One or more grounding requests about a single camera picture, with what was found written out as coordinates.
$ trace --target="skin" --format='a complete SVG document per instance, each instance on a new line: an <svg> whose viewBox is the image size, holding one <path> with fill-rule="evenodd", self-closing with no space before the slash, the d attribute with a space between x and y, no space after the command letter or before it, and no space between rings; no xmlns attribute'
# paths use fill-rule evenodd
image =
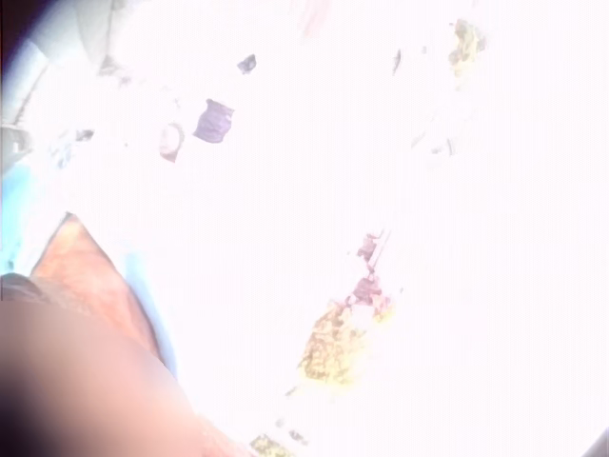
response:
<svg viewBox="0 0 609 457"><path fill-rule="evenodd" d="M249 455L192 412L137 299L78 219L60 227L31 278L3 279L0 393L21 392L61 445L47 455Z"/></svg>

